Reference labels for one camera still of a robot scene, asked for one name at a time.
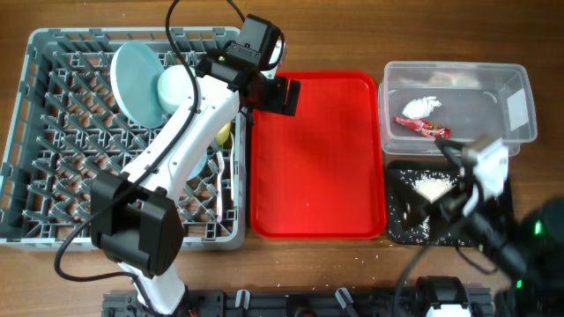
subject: wooden table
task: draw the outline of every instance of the wooden table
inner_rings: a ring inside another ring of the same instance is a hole
[[[538,139],[510,160],[516,215],[523,217],[564,190],[564,11],[562,1],[313,1],[239,0],[243,12],[271,20],[286,34],[285,70],[363,70],[380,81],[389,61],[520,63],[537,108]],[[0,147],[8,133],[29,34],[39,27],[163,26],[169,1],[3,0],[0,2]],[[225,3],[182,1],[175,26],[241,26]],[[417,247],[386,234],[364,241],[268,241],[249,230],[233,252],[182,252],[180,277],[191,289],[235,291],[368,289],[395,283]],[[99,316],[102,294],[131,290],[125,278],[78,284],[53,270],[54,253],[0,248],[0,315]],[[488,265],[477,253],[471,258]],[[67,254],[78,275],[117,268],[102,253]],[[458,276],[497,290],[502,274],[482,276],[449,247],[437,247],[412,279]]]

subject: candy wrapper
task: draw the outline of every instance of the candy wrapper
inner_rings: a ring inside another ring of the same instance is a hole
[[[403,125],[427,137],[450,137],[450,128],[439,127],[423,119],[404,119],[394,117],[393,122]]]

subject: green light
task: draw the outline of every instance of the green light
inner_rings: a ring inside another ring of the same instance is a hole
[[[535,234],[540,234],[543,231],[543,225],[540,223],[540,220],[537,221],[535,224]]]

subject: clear plastic container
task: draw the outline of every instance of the clear plastic container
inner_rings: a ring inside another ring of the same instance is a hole
[[[408,102],[435,96],[442,105],[425,120],[451,128],[451,139],[470,142],[502,136],[509,155],[537,138],[527,71],[501,63],[390,62],[378,90],[382,148],[388,154],[440,155],[432,137],[392,122]]]

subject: black plate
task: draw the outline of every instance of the black plate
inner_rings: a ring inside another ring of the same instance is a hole
[[[406,245],[426,245],[429,242],[428,229],[424,225],[405,231],[401,225],[400,215],[403,215],[403,208],[397,203],[394,190],[390,187],[389,177],[396,177],[398,180],[411,184],[416,180],[427,177],[442,177],[455,181],[458,175],[455,167],[447,162],[436,161],[403,161],[396,160],[390,162],[386,167],[386,199],[388,204],[388,233],[390,239],[399,244]],[[513,215],[513,203],[511,199],[511,186],[509,177],[505,182],[503,194],[492,203],[494,206],[488,208],[502,209],[502,212]],[[469,247],[470,240],[463,235],[460,237],[446,236],[437,241],[438,246],[453,247],[456,243],[461,247]]]

